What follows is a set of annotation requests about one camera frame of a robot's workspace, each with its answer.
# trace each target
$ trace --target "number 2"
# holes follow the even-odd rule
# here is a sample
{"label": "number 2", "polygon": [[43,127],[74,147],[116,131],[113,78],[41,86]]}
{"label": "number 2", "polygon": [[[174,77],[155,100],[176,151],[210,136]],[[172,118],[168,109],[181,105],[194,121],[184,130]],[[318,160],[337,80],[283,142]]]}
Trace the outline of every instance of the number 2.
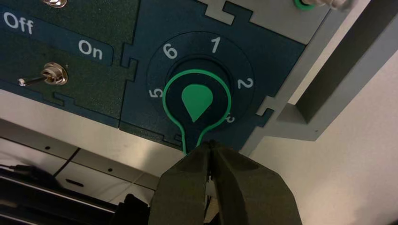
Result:
{"label": "number 2", "polygon": [[160,98],[160,97],[163,97],[163,91],[162,91],[162,89],[160,89],[160,88],[156,88],[155,90],[153,90],[153,93],[152,93],[152,91],[151,90],[149,90],[149,96],[151,97],[151,98]]}
{"label": "number 2", "polygon": [[212,53],[215,53],[217,51],[218,44],[220,43],[220,39],[221,39],[220,37],[212,39],[212,42],[214,42]]}
{"label": "number 2", "polygon": [[252,78],[248,78],[247,79],[247,81],[249,82],[249,83],[245,83],[244,81],[242,81],[241,79],[239,79],[238,81],[237,81],[237,88],[238,89],[241,89],[242,87],[242,85],[245,87],[245,88],[251,88],[252,86],[253,86],[253,79]]}

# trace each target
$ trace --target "control panel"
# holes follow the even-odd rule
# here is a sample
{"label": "control panel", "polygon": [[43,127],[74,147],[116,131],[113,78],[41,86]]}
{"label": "control panel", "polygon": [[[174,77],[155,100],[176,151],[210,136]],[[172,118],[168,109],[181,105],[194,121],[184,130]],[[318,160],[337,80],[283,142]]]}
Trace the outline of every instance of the control panel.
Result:
{"label": "control panel", "polygon": [[294,76],[329,10],[294,0],[0,0],[0,88],[176,149],[196,132],[240,150],[267,125],[276,109],[259,107]]}

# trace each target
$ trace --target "green pointer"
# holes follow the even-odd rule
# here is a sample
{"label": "green pointer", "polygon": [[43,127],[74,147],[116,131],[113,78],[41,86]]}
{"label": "green pointer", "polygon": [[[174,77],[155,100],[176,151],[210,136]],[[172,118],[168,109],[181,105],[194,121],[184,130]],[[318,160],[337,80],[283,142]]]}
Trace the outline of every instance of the green pointer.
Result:
{"label": "green pointer", "polygon": [[213,93],[205,85],[190,84],[181,94],[185,108],[195,122],[213,102]]}
{"label": "green pointer", "polygon": [[181,137],[182,137],[182,146],[183,146],[183,151],[184,154],[187,154],[186,151],[186,139],[185,139],[185,130],[184,127],[182,126],[182,124],[172,115],[172,113],[170,112],[169,108],[167,107],[166,104],[166,99],[167,99],[167,92],[168,89],[170,88],[170,86],[172,85],[172,83],[177,80],[178,78],[185,76],[185,75],[189,75],[189,74],[203,74],[203,75],[207,75],[209,77],[211,77],[212,79],[215,79],[218,83],[220,83],[220,85],[222,86],[222,88],[225,90],[225,93],[227,94],[227,101],[228,101],[228,106],[227,109],[225,110],[224,115],[220,118],[220,120],[218,120],[216,123],[209,125],[208,127],[206,127],[201,133],[200,136],[198,138],[198,141],[196,143],[196,146],[199,146],[200,143],[202,142],[202,138],[205,135],[205,133],[207,133],[209,130],[216,128],[217,126],[219,126],[220,124],[222,124],[225,119],[227,118],[230,110],[231,110],[231,93],[230,90],[228,89],[227,84],[221,79],[219,78],[217,75],[206,71],[206,70],[202,70],[202,69],[189,69],[189,70],[185,70],[183,72],[178,73],[177,75],[173,76],[166,84],[164,91],[163,91],[163,97],[162,97],[162,103],[163,103],[163,109],[166,113],[166,115],[170,118],[170,120],[175,123],[181,131]]}

